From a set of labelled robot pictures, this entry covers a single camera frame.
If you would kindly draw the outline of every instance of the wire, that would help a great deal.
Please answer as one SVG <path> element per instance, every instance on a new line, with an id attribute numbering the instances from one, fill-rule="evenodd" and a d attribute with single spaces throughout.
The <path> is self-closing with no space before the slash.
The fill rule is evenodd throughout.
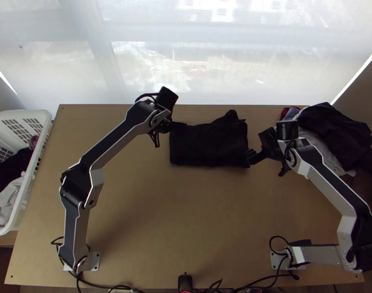
<path id="1" fill-rule="evenodd" d="M 56 250 L 57 250 L 57 254 L 58 254 L 58 251 L 59 251 L 59 246 L 63 245 L 63 243 L 59 243 L 59 242 L 56 242 L 58 240 L 61 240 L 63 239 L 64 237 L 61 236 L 61 237 L 58 237 L 56 239 L 54 239 L 53 241 L 50 242 L 51 245 L 54 245 Z M 60 262 L 62 263 L 62 265 L 64 265 L 64 261 L 62 260 L 61 257 L 58 256 L 58 258 L 60 259 Z M 139 289 L 133 289 L 132 287 L 130 286 L 126 286 L 126 285 L 115 285 L 115 286 L 106 286 L 106 285 L 98 285 L 98 284 L 93 284 L 93 283 L 90 283 L 88 281 L 85 281 L 82 279 L 82 275 L 83 275 L 83 272 L 80 272 L 78 275 L 76 275 L 74 272 L 68 272 L 72 277 L 76 278 L 76 288 L 77 288 L 77 291 L 79 293 L 81 293 L 81 289 L 80 289 L 80 286 L 79 286 L 79 282 L 83 283 L 83 284 L 86 284 L 88 286 L 91 286 L 91 287 L 95 287 L 95 288 L 100 288 L 100 289 L 109 289 L 109 292 L 111 292 L 112 290 L 115 290 L 115 289 L 122 289 L 122 290 L 132 290 L 132 291 L 136 291 L 137 293 L 145 293 L 144 291 L 142 290 L 139 290 Z"/>
<path id="2" fill-rule="evenodd" d="M 153 96 L 158 96 L 158 95 L 160 95 L 160 93 L 143 94 L 143 95 L 139 96 L 137 99 L 135 99 L 134 102 L 137 102 L 137 101 L 141 100 L 142 98 L 151 98 L 154 102 L 154 105 L 157 106 L 156 99 Z"/>
<path id="3" fill-rule="evenodd" d="M 57 250 L 57 253 L 59 251 L 59 246 L 63 245 L 63 243 L 60 243 L 60 242 L 56 242 L 58 240 L 61 240 L 63 239 L 64 237 L 58 237 L 56 239 L 54 239 L 53 241 L 51 241 L 51 245 L 54 245 L 56 247 L 56 250 Z M 269 241 L 269 246 L 270 246 L 270 249 L 276 253 L 272 248 L 271 248 L 271 241 L 275 238 L 281 238 L 283 239 L 287 244 L 288 244 L 288 241 L 281 237 L 281 236 L 273 236 L 270 238 L 270 241 Z M 282 263 L 284 262 L 285 259 L 287 259 L 288 256 L 287 254 L 284 255 L 284 257 L 282 258 L 282 260 L 280 261 L 279 265 L 278 265 L 278 268 L 277 268 L 277 273 L 275 275 L 271 275 L 271 276 L 267 276 L 267 277 L 264 277 L 264 278 L 260 278 L 252 283 L 249 283 L 245 286 L 242 286 L 240 288 L 237 288 L 237 289 L 232 289 L 232 288 L 222 288 L 222 290 L 231 290 L 230 292 L 228 293 L 237 293 L 241 290 L 245 290 L 245 289 L 269 289 L 271 287 L 274 286 L 274 284 L 277 282 L 278 278 L 279 277 L 292 277 L 293 279 L 295 280 L 299 280 L 299 276 L 295 275 L 292 271 L 288 271 L 287 274 L 279 274 L 280 273 L 280 269 L 281 269 L 281 265 Z M 64 261 L 62 260 L 61 257 L 59 257 L 59 260 L 60 262 L 62 263 L 62 265 L 64 265 Z M 115 286 L 105 286 L 105 285 L 98 285 L 98 284 L 93 284 L 93 283 L 90 283 L 88 281 L 85 281 L 83 278 L 82 278 L 82 275 L 83 275 L 83 272 L 80 272 L 78 275 L 76 275 L 75 273 L 73 272 L 68 272 L 72 277 L 74 277 L 76 279 L 76 288 L 77 288 L 77 291 L 79 293 L 81 293 L 81 288 L 79 286 L 79 282 L 83 283 L 83 284 L 86 284 L 88 286 L 91 286 L 91 287 L 95 287 L 95 288 L 100 288 L 100 289 L 108 289 L 109 292 L 108 293 L 111 293 L 113 290 L 116 290 L 116 289 L 121 289 L 121 290 L 128 290 L 128 291 L 134 291 L 136 293 L 145 293 L 144 291 L 142 290 L 139 290 L 139 289 L 133 289 L 131 288 L 130 286 L 126 286 L 126 285 L 115 285 Z M 268 280 L 268 279 L 272 279 L 274 278 L 274 281 L 269 285 L 269 286 L 264 286 L 264 287 L 259 287 L 259 286 L 254 286 L 255 284 L 259 283 L 259 282 L 262 282 L 264 280 Z M 223 291 L 219 290 L 219 287 L 222 283 L 222 279 L 214 282 L 213 284 L 211 284 L 206 290 L 204 291 L 201 291 L 201 290 L 198 290 L 198 289 L 194 289 L 196 292 L 198 293 L 213 293 L 213 292 L 218 292 L 218 293 L 224 293 Z"/>
<path id="4" fill-rule="evenodd" d="M 135 102 L 141 100 L 142 98 L 151 98 L 154 102 L 154 105 L 157 107 L 157 101 L 153 96 L 158 96 L 160 93 L 152 93 L 152 94 L 143 94 L 139 96 L 137 99 L 135 99 Z M 150 138 L 152 139 L 154 143 L 154 147 L 160 147 L 160 138 L 159 138 L 159 132 L 157 130 L 152 130 L 151 133 L 148 133 Z"/>
<path id="5" fill-rule="evenodd" d="M 278 268 L 277 268 L 277 273 L 276 273 L 275 275 L 271 275 L 271 276 L 267 276 L 267 277 L 261 278 L 261 279 L 259 279 L 259 280 L 256 280 L 256 281 L 252 282 L 252 283 L 249 283 L 249 284 L 247 284 L 247 285 L 245 285 L 245 286 L 242 286 L 242 287 L 239 287 L 239 288 L 237 288 L 237 289 L 234 289 L 234 290 L 231 291 L 230 293 L 237 293 L 237 292 L 242 291 L 242 290 L 245 290 L 245 289 L 262 289 L 262 290 L 264 290 L 264 289 L 270 289 L 271 287 L 274 286 L 274 284 L 277 282 L 277 280 L 278 280 L 279 277 L 284 277 L 284 276 L 285 276 L 285 277 L 292 277 L 292 278 L 295 279 L 296 281 L 299 280 L 299 279 L 300 279 L 299 276 L 293 274 L 292 271 L 289 271 L 288 274 L 281 274 L 281 275 L 280 275 L 280 268 L 281 268 L 281 265 L 282 265 L 282 263 L 284 262 L 284 260 L 287 259 L 287 258 L 288 258 L 288 256 L 285 255 L 285 257 L 283 257 L 283 258 L 281 259 L 281 261 L 280 261 L 280 263 L 279 263 L 279 265 L 278 265 Z M 254 286 L 255 284 L 257 284 L 257 283 L 259 283 L 259 282 L 262 282 L 262 281 L 264 281 L 264 280 L 268 280 L 268 279 L 272 279 L 272 278 L 274 278 L 274 281 L 273 281 L 270 285 L 268 285 L 268 286 L 264 286 L 264 287 L 262 287 L 262 286 Z"/>
<path id="6" fill-rule="evenodd" d="M 270 247 L 270 250 L 271 250 L 272 252 L 274 252 L 275 254 L 277 254 L 277 255 L 287 255 L 287 253 L 285 253 L 285 252 L 276 252 L 276 251 L 272 248 L 272 246 L 271 246 L 271 242 L 272 242 L 275 238 L 280 238 L 280 239 L 282 239 L 282 240 L 284 240 L 284 241 L 286 242 L 286 245 L 289 245 L 289 242 L 288 242 L 285 238 L 283 238 L 282 236 L 279 236 L 279 235 L 274 235 L 274 236 L 271 237 L 270 240 L 268 241 L 268 246 Z"/>
<path id="7" fill-rule="evenodd" d="M 203 293 L 210 293 L 210 291 L 212 290 L 212 288 L 213 288 L 214 285 L 217 285 L 217 286 L 214 288 L 214 291 L 215 291 L 215 290 L 218 290 L 219 287 L 220 287 L 220 285 L 221 285 L 221 283 L 222 283 L 222 279 L 220 279 L 220 280 L 214 282 L 212 285 L 209 286 L 209 288 L 207 288 L 205 291 L 203 291 Z"/>

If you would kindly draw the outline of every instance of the clothing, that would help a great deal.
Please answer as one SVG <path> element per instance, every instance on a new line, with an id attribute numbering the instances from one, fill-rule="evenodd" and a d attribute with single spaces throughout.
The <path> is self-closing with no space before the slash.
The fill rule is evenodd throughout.
<path id="1" fill-rule="evenodd" d="M 285 107 L 282 109 L 280 121 L 281 120 L 292 120 L 293 117 L 300 111 L 301 109 L 295 106 L 292 107 Z"/>
<path id="2" fill-rule="evenodd" d="M 345 171 L 372 169 L 372 136 L 366 123 L 346 117 L 326 102 L 303 109 L 297 124 L 317 133 Z"/>
<path id="3" fill-rule="evenodd" d="M 38 143 L 39 135 L 33 135 L 31 136 L 30 140 L 28 141 L 28 146 L 31 150 L 34 150 L 36 147 L 36 144 Z"/>
<path id="4" fill-rule="evenodd" d="M 0 192 L 16 178 L 22 171 L 26 171 L 33 151 L 29 148 L 19 150 L 15 155 L 0 163 Z"/>
<path id="5" fill-rule="evenodd" d="M 21 177 L 13 180 L 0 192 L 0 225 L 5 226 L 9 221 L 16 197 L 23 183 L 24 173 L 25 172 L 22 172 Z"/>
<path id="6" fill-rule="evenodd" d="M 301 110 L 298 107 L 284 108 L 281 113 L 281 117 L 284 115 L 284 118 L 281 120 L 296 120 L 300 113 Z M 326 166 L 335 174 L 337 174 L 338 176 L 342 176 L 345 174 L 349 174 L 352 177 L 355 176 L 355 170 L 350 170 L 348 172 L 343 170 L 342 165 L 330 152 L 326 143 L 319 137 L 319 135 L 317 135 L 317 133 L 299 127 L 299 137 L 308 139 L 308 141 L 318 149 L 318 151 L 323 156 Z"/>
<path id="7" fill-rule="evenodd" d="M 170 161 L 181 166 L 249 168 L 247 124 L 235 110 L 209 124 L 174 123 L 170 132 Z"/>

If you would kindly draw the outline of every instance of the red cloth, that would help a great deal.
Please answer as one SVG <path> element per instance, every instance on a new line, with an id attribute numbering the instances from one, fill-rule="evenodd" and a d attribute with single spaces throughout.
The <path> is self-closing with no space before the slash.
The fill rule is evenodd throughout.
<path id="1" fill-rule="evenodd" d="M 281 121 L 283 118 L 285 118 L 285 116 L 287 115 L 287 112 L 288 112 L 289 109 L 292 108 L 292 107 L 301 110 L 301 108 L 296 107 L 296 106 L 290 106 L 290 107 L 285 107 L 285 108 L 283 108 L 283 110 L 282 110 L 282 112 L 281 112 L 281 116 L 280 116 L 280 121 Z"/>

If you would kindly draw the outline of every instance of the pile of clothes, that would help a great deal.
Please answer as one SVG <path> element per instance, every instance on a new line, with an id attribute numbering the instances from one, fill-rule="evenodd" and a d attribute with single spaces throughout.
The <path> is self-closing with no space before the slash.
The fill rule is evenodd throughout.
<path id="1" fill-rule="evenodd" d="M 38 138 L 38 135 L 31 137 L 29 147 L 19 150 L 0 163 L 0 225 L 2 226 L 9 221 Z"/>
<path id="2" fill-rule="evenodd" d="M 297 120 L 299 136 L 318 148 L 337 175 L 372 170 L 372 132 L 366 123 L 346 117 L 327 102 L 303 110 L 285 108 L 281 120 Z"/>

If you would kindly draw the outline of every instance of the folded black shirt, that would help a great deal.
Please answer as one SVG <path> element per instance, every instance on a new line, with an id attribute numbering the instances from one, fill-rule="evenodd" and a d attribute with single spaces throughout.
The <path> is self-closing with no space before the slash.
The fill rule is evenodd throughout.
<path id="1" fill-rule="evenodd" d="M 170 161 L 181 166 L 249 168 L 247 124 L 235 110 L 208 124 L 174 123 L 170 132 Z"/>

